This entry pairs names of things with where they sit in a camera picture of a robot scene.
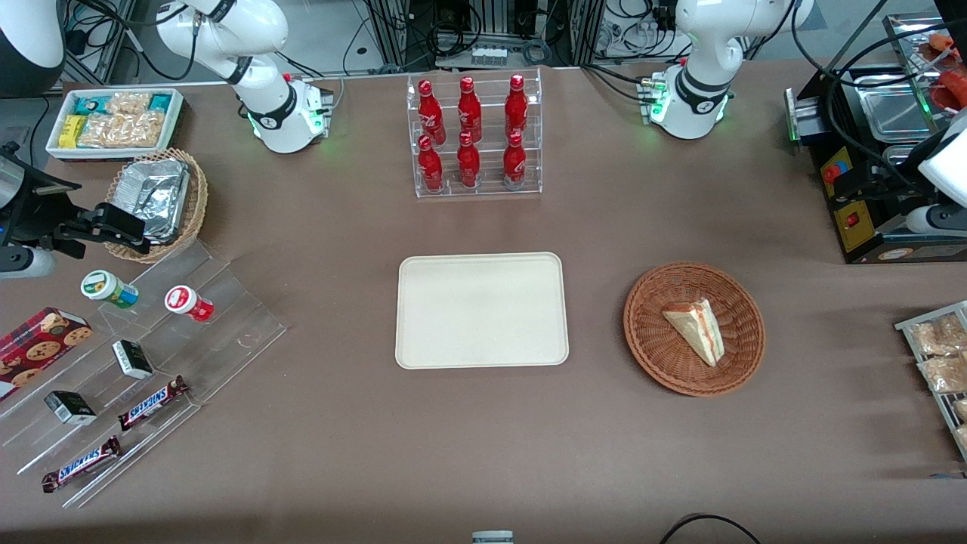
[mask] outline white bottle cap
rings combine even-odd
[[[198,303],[198,293],[188,286],[172,287],[164,296],[164,307],[175,314],[187,314]]]
[[[118,287],[117,276],[106,270],[95,270],[80,282],[80,292],[91,300],[104,300]]]

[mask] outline foil container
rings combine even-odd
[[[111,203],[144,222],[152,245],[178,238],[191,168],[178,159],[131,163],[121,170]]]

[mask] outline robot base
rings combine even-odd
[[[276,153],[295,153],[317,138],[328,136],[333,117],[332,95],[323,97],[318,87],[303,81],[292,80],[289,85],[296,91],[296,106],[280,127],[261,128],[249,116],[255,135]]]
[[[673,66],[652,74],[650,85],[638,84],[639,98],[655,100],[654,104],[641,105],[641,117],[646,125],[658,125],[674,137],[698,139],[708,134],[724,116],[728,97],[708,113],[695,113],[675,90],[675,77],[681,70],[681,66]]]

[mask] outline yogurt cup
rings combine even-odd
[[[80,282],[80,292],[91,300],[104,300],[118,308],[130,308],[137,302],[137,287],[130,286],[106,270],[95,270]]]
[[[172,287],[164,296],[164,307],[199,322],[207,321],[215,312],[215,305],[211,300],[202,298],[198,291],[188,286]]]

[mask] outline snickers bar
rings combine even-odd
[[[108,438],[107,442],[101,447],[91,451],[91,453],[88,453],[66,467],[45,474],[44,479],[41,481],[41,485],[44,487],[44,493],[53,493],[66,485],[71,478],[90,470],[94,465],[111,457],[121,457],[121,443],[118,442],[117,437]]]
[[[141,404],[137,405],[136,407],[128,410],[128,413],[119,415],[118,419],[121,421],[121,431],[127,431],[138,421],[151,417],[153,413],[160,410],[161,407],[170,403],[175,399],[175,397],[181,395],[185,391],[188,391],[188,386],[185,385],[185,380],[182,379],[181,376],[176,377],[172,381],[168,382],[157,393],[141,401]]]

